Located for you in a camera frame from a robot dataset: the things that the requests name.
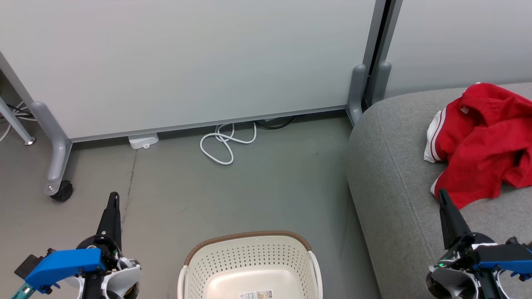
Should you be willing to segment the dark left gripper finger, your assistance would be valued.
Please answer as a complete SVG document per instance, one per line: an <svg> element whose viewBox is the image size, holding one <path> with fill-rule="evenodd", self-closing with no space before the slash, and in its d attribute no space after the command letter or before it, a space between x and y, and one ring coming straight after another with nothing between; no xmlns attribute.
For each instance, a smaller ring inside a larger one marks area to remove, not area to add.
<svg viewBox="0 0 532 299"><path fill-rule="evenodd" d="M112 239L119 250L122 250L120 196L113 191L109 195L108 204L101 216L97 235Z"/></svg>

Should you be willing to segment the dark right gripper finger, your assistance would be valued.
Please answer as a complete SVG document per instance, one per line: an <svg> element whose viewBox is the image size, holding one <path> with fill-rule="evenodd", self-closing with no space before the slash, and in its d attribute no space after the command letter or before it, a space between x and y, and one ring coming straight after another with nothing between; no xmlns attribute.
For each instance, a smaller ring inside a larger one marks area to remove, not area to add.
<svg viewBox="0 0 532 299"><path fill-rule="evenodd" d="M444 248L449 250L463 236L471 233L471 229L446 189L439 189L438 199Z"/></svg>

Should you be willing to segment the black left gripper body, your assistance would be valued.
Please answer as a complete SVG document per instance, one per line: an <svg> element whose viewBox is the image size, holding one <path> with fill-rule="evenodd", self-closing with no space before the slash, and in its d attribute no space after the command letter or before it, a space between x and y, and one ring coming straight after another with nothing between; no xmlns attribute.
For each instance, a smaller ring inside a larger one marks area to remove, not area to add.
<svg viewBox="0 0 532 299"><path fill-rule="evenodd" d="M122 257L118 244L106 235L94 235L86 238L77 249L98 248L105 270L118 270L118 260Z"/></svg>

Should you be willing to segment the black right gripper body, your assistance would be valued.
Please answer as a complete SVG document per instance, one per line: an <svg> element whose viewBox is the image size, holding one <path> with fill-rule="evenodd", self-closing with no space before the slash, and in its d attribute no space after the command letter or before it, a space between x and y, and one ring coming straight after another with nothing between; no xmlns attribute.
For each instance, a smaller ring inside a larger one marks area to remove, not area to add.
<svg viewBox="0 0 532 299"><path fill-rule="evenodd" d="M474 257L480 247L496 246L490 237L483 233L443 232L445 254L436 263L437 269L477 270L480 258Z"/></svg>

